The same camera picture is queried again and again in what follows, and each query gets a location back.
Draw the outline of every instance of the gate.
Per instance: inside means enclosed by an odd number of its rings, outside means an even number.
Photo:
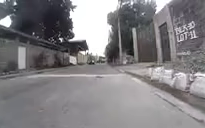
[[[159,29],[160,29],[160,38],[161,38],[163,62],[171,61],[170,40],[169,40],[168,31],[167,31],[167,23],[161,25],[159,27]]]

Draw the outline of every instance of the road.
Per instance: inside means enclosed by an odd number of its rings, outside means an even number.
[[[107,65],[0,80],[0,128],[203,128]]]

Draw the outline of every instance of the sky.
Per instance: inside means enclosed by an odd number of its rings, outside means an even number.
[[[104,55],[108,44],[109,25],[107,14],[114,11],[118,0],[72,0],[77,6],[71,13],[73,19],[74,40],[85,39],[89,46],[89,52]],[[162,9],[170,0],[156,0],[157,11]],[[0,21],[0,24],[9,27],[9,16]]]

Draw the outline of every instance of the gray wall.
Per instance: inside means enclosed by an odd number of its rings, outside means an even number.
[[[4,70],[9,62],[18,62],[18,45],[15,41],[0,39],[0,71]]]
[[[35,68],[35,58],[39,56],[40,53],[44,53],[47,56],[47,60],[44,65],[49,67],[54,65],[55,58],[54,55],[57,54],[59,56],[60,61],[67,65],[69,64],[69,60],[67,59],[67,53],[63,53],[60,51],[31,45],[29,43],[21,43],[18,40],[10,41],[5,39],[0,39],[0,72],[3,72],[4,69],[8,67],[8,63],[12,62],[18,65],[18,47],[23,46],[26,47],[26,68]]]

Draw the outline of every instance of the road marking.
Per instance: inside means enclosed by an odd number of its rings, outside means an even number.
[[[120,71],[121,73],[125,73],[125,71],[124,71],[124,70],[122,70],[122,69],[119,69],[119,71]]]
[[[41,74],[41,75],[33,75],[27,76],[27,78],[71,78],[71,77],[117,77],[124,76],[123,74]]]

